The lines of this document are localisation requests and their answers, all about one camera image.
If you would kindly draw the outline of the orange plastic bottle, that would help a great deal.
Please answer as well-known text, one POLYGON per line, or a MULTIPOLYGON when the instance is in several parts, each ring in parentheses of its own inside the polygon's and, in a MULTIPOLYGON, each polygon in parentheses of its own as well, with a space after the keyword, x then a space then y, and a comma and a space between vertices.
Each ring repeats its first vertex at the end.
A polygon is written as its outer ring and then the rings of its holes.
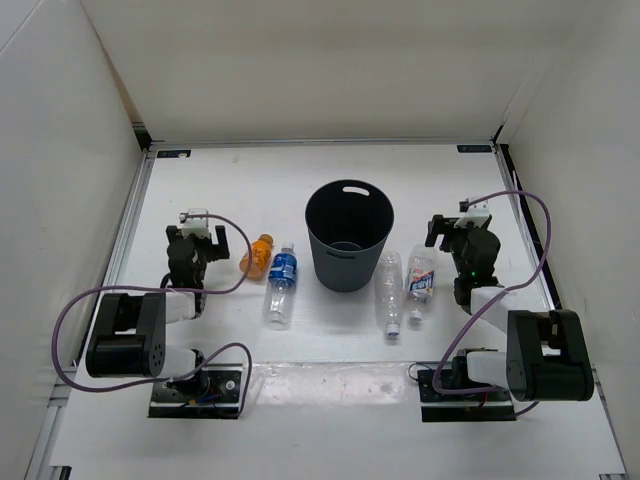
POLYGON ((260 280, 270 265, 274 240, 263 233, 251 244, 251 248, 239 263, 239 268, 250 280, 260 280))

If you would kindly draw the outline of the white label clear bottle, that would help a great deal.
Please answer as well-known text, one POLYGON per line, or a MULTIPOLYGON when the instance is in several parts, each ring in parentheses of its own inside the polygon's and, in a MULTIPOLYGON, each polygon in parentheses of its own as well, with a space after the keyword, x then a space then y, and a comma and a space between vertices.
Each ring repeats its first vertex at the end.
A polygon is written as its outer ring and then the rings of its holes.
POLYGON ((408 322, 418 328, 426 316, 434 295, 436 258, 433 247, 416 245, 407 264, 405 305, 408 322))

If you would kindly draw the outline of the blue label plastic bottle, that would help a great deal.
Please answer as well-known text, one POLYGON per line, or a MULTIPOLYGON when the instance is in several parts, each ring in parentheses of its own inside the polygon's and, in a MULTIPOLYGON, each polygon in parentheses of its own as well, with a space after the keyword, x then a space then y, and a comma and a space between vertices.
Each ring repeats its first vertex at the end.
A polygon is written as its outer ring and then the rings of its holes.
POLYGON ((285 242, 274 256, 267 276, 263 319, 273 329, 286 330, 291 323, 297 273, 294 244, 285 242))

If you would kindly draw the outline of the clear unlabelled plastic bottle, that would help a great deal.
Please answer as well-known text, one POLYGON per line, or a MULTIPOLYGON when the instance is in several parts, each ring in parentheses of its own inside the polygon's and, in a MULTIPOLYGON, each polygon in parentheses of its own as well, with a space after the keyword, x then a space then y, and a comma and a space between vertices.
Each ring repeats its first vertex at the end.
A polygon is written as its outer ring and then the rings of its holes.
POLYGON ((384 251, 374 273, 375 311, 389 342, 398 340, 403 319, 403 278, 400 255, 384 251))

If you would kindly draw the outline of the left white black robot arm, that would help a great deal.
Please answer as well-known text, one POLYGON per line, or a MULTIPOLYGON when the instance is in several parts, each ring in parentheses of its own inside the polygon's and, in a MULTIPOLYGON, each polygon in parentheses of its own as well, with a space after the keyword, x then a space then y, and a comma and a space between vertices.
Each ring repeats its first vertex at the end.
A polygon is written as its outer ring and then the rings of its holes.
POLYGON ((167 377, 169 387, 191 400, 204 397, 211 377, 198 367, 204 354, 197 349, 169 347, 166 327, 194 320, 206 304, 204 278, 207 265, 229 258, 226 230, 217 225, 166 228, 169 273, 163 288, 177 292, 143 295, 106 294, 99 305, 85 364, 93 378, 167 377))

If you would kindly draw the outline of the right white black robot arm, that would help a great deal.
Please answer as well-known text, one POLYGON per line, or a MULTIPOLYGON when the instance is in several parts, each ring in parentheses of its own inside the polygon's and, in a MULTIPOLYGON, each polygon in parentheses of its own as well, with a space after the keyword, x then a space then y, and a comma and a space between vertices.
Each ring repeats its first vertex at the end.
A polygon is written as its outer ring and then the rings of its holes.
POLYGON ((428 223, 425 244, 451 255, 457 276, 454 298, 470 314, 506 335, 503 352, 480 348, 444 355, 450 375, 438 365, 431 386, 440 395, 470 400, 477 394, 509 392, 518 401, 587 401, 595 389, 579 316, 572 310, 532 312, 518 304, 515 292, 494 274, 500 241, 488 219, 447 218, 428 223))

